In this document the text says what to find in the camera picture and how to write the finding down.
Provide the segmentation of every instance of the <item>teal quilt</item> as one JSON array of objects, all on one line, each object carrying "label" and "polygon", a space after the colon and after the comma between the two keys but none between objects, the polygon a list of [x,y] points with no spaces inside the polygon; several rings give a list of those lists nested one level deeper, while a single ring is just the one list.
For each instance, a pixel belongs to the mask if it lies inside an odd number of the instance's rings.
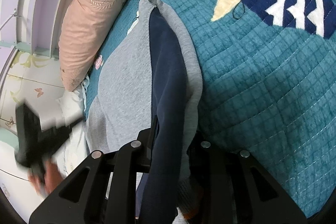
[{"label": "teal quilt", "polygon": [[[249,150],[307,217],[336,187],[335,0],[162,0],[193,40],[204,80],[199,126],[227,151]],[[127,35],[128,0],[100,49]],[[101,67],[93,68],[87,113]]]}]

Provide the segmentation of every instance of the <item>pink flower patch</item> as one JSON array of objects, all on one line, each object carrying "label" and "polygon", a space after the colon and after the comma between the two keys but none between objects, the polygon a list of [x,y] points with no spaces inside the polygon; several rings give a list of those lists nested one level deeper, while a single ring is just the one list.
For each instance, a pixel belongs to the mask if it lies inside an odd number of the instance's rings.
[{"label": "pink flower patch", "polygon": [[97,58],[96,62],[94,63],[96,69],[99,69],[102,65],[103,65],[104,61],[103,61],[103,56],[99,55],[99,57]]}]

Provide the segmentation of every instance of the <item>white zigzag stripe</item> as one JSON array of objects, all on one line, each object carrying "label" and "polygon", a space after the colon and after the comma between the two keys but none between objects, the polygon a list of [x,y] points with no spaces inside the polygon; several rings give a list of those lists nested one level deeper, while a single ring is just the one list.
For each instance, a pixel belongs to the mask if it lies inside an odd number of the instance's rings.
[{"label": "white zigzag stripe", "polygon": [[270,6],[266,12],[273,16],[273,25],[282,26],[284,20],[284,8],[285,0],[277,0],[272,6]]},{"label": "white zigzag stripe", "polygon": [[316,26],[316,34],[324,37],[324,7],[323,0],[315,0],[316,9],[307,18]]},{"label": "white zigzag stripe", "polygon": [[296,28],[305,29],[305,0],[297,0],[296,4],[287,9],[296,19]]}]

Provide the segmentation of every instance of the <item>white tile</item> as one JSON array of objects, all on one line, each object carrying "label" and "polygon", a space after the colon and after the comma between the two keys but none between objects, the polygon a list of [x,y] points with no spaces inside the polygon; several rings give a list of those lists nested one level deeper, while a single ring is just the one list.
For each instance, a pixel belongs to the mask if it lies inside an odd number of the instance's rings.
[{"label": "white tile", "polygon": [[14,124],[13,119],[11,119],[11,121],[5,121],[3,119],[0,119],[0,127],[5,128],[8,131],[11,131],[17,136],[16,124]]},{"label": "white tile", "polygon": [[48,85],[63,87],[59,60],[27,52],[18,52],[9,75],[21,77]]},{"label": "white tile", "polygon": [[16,103],[25,100],[40,116],[41,125],[53,122],[61,110],[56,99],[63,96],[64,88],[7,75],[0,98],[0,118],[16,123]]}]

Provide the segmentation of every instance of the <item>blue blanket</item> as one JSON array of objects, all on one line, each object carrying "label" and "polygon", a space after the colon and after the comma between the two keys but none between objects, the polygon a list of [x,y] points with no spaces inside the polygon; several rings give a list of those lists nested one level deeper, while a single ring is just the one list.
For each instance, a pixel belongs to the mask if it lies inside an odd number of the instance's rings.
[{"label": "blue blanket", "polygon": [[[199,125],[228,151],[249,150],[306,216],[336,186],[335,0],[163,0],[193,39],[204,79]],[[125,38],[128,0],[100,54]],[[97,94],[93,69],[87,111]]]}]

